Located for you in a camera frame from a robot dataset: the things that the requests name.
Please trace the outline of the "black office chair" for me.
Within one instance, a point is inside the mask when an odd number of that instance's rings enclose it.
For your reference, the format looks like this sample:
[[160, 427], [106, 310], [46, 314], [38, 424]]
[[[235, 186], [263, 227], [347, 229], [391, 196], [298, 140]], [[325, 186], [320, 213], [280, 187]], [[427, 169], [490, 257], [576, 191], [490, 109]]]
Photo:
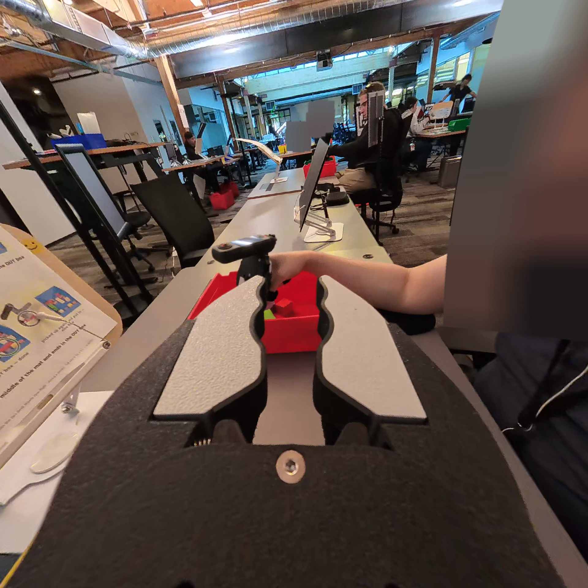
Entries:
[[377, 122], [377, 142], [369, 148], [371, 153], [362, 164], [363, 169], [371, 173], [375, 186], [350, 193], [352, 202], [360, 206], [360, 215], [378, 245], [382, 244], [380, 228], [390, 229], [393, 235], [399, 233], [394, 216], [403, 197], [401, 149], [409, 125], [407, 119], [402, 118], [402, 111], [397, 108], [384, 110]]
[[174, 247], [180, 267], [195, 267], [215, 241], [202, 206], [176, 175], [164, 175], [130, 187]]

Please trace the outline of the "black metal frame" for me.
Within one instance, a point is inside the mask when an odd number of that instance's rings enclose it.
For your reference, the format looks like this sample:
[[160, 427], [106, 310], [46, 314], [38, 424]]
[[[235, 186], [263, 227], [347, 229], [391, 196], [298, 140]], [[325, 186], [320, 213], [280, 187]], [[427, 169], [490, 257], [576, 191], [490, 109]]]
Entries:
[[58, 144], [55, 150], [76, 186], [76, 195], [70, 191], [67, 200], [84, 227], [96, 236], [123, 284], [145, 289], [147, 285], [157, 283], [155, 276], [142, 279], [132, 262], [133, 258], [143, 261], [150, 272], [155, 271], [143, 254], [152, 250], [137, 248], [131, 239], [142, 239], [138, 230], [151, 220], [149, 213], [128, 214], [122, 210], [82, 144]]

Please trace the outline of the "printed instruction sheet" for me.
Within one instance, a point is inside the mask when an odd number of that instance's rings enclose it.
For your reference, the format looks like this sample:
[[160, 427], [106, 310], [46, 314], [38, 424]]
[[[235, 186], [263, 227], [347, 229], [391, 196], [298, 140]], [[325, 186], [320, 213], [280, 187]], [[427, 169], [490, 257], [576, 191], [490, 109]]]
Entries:
[[86, 357], [116, 323], [1, 229], [1, 391]]

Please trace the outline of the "silver ventilation duct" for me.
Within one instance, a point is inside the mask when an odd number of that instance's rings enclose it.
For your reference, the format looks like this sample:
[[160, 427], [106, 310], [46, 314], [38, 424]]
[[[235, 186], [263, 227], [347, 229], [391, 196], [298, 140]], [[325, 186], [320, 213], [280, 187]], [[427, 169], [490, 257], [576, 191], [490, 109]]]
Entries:
[[244, 26], [219, 32], [175, 35], [166, 40], [133, 40], [115, 33], [101, 21], [60, 1], [1, 1], [33, 26], [85, 48], [135, 59], [153, 59], [190, 50], [218, 47], [294, 26], [291, 19], [249, 19]]

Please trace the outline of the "wooden top desk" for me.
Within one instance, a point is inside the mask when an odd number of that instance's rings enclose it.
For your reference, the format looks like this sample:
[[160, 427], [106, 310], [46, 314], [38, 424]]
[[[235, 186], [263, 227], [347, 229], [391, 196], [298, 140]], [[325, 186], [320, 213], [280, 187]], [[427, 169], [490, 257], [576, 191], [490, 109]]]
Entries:
[[[106, 148], [99, 148], [99, 149], [90, 149], [87, 151], [88, 155], [91, 156], [99, 156], [104, 159], [105, 155], [114, 155], [118, 156], [121, 153], [135, 153], [136, 151], [140, 152], [149, 152], [151, 149], [159, 148], [161, 146], [165, 146], [165, 142], [154, 142], [154, 143], [134, 143], [132, 145], [121, 145], [121, 146], [111, 146]], [[33, 153], [37, 155], [40, 159], [41, 163], [51, 163], [60, 160], [61, 156], [55, 150], [42, 152], [42, 153]], [[2, 167], [7, 170], [14, 170], [14, 169], [21, 169], [28, 167], [30, 165], [30, 161], [27, 158], [15, 160], [8, 162], [7, 164], [2, 164]]]

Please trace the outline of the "person's right hand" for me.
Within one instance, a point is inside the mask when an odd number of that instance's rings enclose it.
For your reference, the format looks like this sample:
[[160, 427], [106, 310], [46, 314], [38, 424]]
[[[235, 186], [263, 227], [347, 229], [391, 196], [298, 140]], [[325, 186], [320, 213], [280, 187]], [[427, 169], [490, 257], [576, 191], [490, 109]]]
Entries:
[[276, 292], [283, 284], [300, 273], [317, 275], [317, 261], [320, 255], [316, 252], [287, 252], [269, 254], [270, 291]]

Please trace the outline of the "grey trash can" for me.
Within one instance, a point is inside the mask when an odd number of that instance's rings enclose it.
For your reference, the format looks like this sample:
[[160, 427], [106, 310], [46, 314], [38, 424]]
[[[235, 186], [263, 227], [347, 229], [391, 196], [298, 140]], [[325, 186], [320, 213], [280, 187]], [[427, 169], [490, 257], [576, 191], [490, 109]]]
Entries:
[[440, 161], [437, 185], [443, 188], [455, 188], [458, 184], [462, 156], [446, 156]]

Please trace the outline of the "black mesh pad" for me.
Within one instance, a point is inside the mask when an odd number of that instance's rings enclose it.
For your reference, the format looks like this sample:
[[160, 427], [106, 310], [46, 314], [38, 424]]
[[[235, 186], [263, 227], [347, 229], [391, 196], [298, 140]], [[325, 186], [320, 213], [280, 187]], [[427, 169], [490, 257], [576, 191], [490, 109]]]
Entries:
[[415, 315], [377, 309], [387, 323], [397, 325], [408, 336], [426, 334], [436, 327], [434, 314]]

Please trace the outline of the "red plastic bin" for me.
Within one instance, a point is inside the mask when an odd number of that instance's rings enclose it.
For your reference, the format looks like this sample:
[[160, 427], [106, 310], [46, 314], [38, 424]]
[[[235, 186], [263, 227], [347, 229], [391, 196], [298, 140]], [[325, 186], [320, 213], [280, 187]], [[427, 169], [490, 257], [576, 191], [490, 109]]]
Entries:
[[300, 273], [278, 289], [279, 299], [289, 299], [295, 316], [265, 320], [262, 343], [268, 354], [316, 351], [321, 338], [318, 334], [319, 309], [316, 304], [318, 278]]

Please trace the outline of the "person's right forearm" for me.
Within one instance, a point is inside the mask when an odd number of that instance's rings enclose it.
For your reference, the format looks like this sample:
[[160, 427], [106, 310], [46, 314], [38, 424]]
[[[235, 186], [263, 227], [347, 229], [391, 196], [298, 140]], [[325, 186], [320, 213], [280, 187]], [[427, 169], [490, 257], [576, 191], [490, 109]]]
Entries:
[[405, 268], [311, 252], [305, 256], [304, 269], [318, 277], [331, 277], [377, 309], [429, 315], [444, 308], [446, 262], [445, 254]]

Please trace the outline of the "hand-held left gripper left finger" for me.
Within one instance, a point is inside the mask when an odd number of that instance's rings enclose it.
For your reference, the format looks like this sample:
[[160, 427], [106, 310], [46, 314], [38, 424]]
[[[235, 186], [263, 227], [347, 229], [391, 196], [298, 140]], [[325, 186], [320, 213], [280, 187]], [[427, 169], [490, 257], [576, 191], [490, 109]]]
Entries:
[[159, 421], [194, 421], [207, 434], [223, 420], [255, 434], [268, 400], [261, 342], [267, 298], [263, 276], [226, 292], [195, 319], [153, 410]]

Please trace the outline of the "blue storage bin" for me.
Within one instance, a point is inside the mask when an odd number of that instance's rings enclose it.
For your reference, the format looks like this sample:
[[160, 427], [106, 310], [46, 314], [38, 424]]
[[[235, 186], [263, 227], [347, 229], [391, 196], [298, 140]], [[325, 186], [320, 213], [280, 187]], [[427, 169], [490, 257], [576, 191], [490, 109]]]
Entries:
[[100, 133], [60, 136], [59, 138], [51, 138], [50, 141], [53, 146], [58, 144], [79, 144], [87, 151], [107, 148], [107, 142], [104, 136]]

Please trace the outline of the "tilted white board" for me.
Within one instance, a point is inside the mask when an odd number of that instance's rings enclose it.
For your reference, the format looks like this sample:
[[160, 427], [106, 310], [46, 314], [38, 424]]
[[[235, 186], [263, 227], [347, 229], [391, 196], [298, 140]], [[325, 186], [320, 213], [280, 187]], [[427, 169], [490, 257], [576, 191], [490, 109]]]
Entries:
[[283, 162], [283, 157], [274, 153], [271, 149], [269, 149], [265, 144], [259, 142], [259, 141], [255, 141], [253, 139], [249, 139], [249, 138], [239, 138], [239, 137], [235, 137], [232, 139], [233, 142], [240, 142], [243, 144], [248, 144], [251, 145], [255, 148], [257, 148], [262, 154], [264, 154], [267, 158], [271, 159], [272, 161], [275, 162], [276, 164], [276, 170], [275, 170], [275, 175], [273, 177], [272, 180], [270, 180], [271, 184], [276, 184], [276, 183], [284, 183], [287, 181], [287, 176], [282, 174], [281, 171], [281, 166], [282, 166], [282, 162]]

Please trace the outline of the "clear stand bracket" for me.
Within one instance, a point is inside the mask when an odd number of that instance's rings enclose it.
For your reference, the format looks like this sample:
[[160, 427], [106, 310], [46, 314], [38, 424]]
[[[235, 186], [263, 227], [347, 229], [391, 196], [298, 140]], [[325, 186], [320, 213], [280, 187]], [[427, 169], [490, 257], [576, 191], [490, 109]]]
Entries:
[[71, 456], [77, 446], [77, 396], [72, 394], [62, 403], [61, 415], [63, 418], [59, 422], [57, 433], [50, 437], [33, 457], [29, 467], [33, 474], [45, 474], [54, 470]]

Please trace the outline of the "dark display board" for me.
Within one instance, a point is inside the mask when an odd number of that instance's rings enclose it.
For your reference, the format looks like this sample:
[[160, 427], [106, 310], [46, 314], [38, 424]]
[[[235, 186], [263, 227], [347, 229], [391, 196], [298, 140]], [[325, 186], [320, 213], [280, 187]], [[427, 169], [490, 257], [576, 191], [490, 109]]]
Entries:
[[305, 225], [307, 215], [310, 211], [313, 194], [318, 185], [320, 174], [327, 158], [328, 149], [329, 144], [320, 138], [316, 144], [315, 150], [313, 151], [311, 166], [298, 198], [298, 225], [300, 232]]

